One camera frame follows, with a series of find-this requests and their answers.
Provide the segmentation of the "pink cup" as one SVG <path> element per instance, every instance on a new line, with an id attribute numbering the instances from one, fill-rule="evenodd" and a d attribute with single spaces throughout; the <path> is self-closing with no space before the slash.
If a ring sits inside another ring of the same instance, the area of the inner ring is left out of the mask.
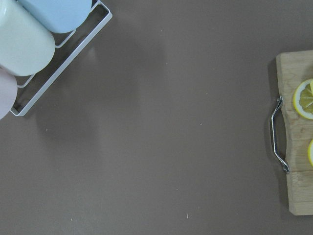
<path id="1" fill-rule="evenodd" d="M 13 107 L 17 97 L 16 78 L 7 73 L 4 69 L 0 70 L 0 118 L 5 117 Z"/>

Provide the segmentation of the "bamboo cutting board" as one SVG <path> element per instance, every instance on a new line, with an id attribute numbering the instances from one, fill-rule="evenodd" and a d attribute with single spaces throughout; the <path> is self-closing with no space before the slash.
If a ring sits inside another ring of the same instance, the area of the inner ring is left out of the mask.
<path id="1" fill-rule="evenodd" d="M 270 117 L 273 152 L 286 173 L 289 211 L 294 215 L 313 213 L 313 166 L 308 150 L 312 146 L 313 121 L 299 115 L 293 105 L 297 87 L 313 77 L 313 52 L 284 52 L 276 56 L 279 96 Z M 275 116 L 281 112 L 286 130 L 286 155 L 278 153 Z"/>

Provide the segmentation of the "white cup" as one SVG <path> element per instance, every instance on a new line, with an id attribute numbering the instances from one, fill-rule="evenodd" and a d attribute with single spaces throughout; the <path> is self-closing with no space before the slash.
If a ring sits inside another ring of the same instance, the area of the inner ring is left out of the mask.
<path id="1" fill-rule="evenodd" d="M 0 2 L 0 67 L 15 76 L 44 69 L 55 53 L 52 34 L 15 0 Z"/>

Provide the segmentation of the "lemon slice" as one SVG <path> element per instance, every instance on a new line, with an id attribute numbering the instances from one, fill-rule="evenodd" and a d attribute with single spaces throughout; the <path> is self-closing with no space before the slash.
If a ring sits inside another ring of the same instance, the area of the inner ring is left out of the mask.
<path id="1" fill-rule="evenodd" d="M 311 166 L 313 166 L 313 140 L 311 140 L 308 146 L 308 160 Z"/>
<path id="2" fill-rule="evenodd" d="M 303 118 L 313 119 L 313 80 L 302 82 L 293 94 L 293 106 Z"/>

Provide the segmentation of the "light blue cup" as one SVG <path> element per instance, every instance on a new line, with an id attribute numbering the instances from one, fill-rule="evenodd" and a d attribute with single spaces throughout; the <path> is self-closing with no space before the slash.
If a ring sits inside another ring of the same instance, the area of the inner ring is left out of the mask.
<path id="1" fill-rule="evenodd" d="M 78 28 L 92 7 L 92 0 L 21 0 L 19 3 L 54 33 L 67 33 Z"/>

